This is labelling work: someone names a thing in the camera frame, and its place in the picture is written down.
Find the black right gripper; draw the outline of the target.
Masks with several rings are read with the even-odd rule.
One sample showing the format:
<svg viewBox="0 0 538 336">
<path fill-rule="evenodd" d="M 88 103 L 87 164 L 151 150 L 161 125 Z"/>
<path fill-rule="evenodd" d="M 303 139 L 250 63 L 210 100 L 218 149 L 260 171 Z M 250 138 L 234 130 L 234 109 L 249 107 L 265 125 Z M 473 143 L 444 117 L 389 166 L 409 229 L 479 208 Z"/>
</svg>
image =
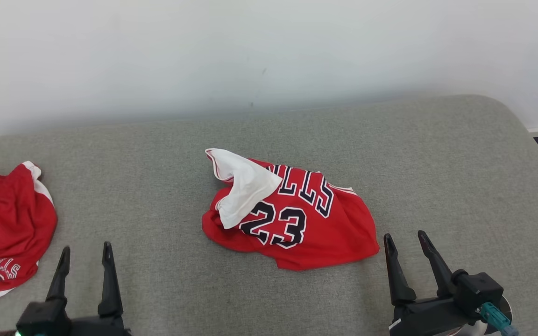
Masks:
<svg viewBox="0 0 538 336">
<path fill-rule="evenodd" d="M 474 325 L 480 320 L 476 312 L 466 314 L 456 304 L 452 272 L 439 251 L 423 230 L 417 232 L 421 249 L 429 260 L 438 287 L 438 298 L 418 300 L 410 288 L 398 260 L 398 250 L 391 234 L 383 237 L 386 254 L 390 300 L 394 306 L 393 321 L 389 325 L 390 336 L 437 336 L 448 335 L 463 326 Z"/>
</svg>

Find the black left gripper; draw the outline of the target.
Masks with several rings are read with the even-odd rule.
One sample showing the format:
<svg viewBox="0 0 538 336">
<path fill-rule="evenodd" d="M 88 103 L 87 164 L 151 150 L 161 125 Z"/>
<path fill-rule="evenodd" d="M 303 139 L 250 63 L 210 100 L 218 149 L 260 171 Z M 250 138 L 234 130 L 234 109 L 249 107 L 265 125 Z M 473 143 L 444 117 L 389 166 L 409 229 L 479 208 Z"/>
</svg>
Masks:
<svg viewBox="0 0 538 336">
<path fill-rule="evenodd" d="M 51 281 L 46 301 L 66 301 L 65 284 L 71 263 L 71 249 L 64 247 Z M 82 317 L 72 320 L 69 336 L 132 336 L 132 331 L 124 326 L 124 312 L 117 269 L 110 242 L 103 243 L 103 288 L 98 305 L 99 316 Z"/>
</svg>

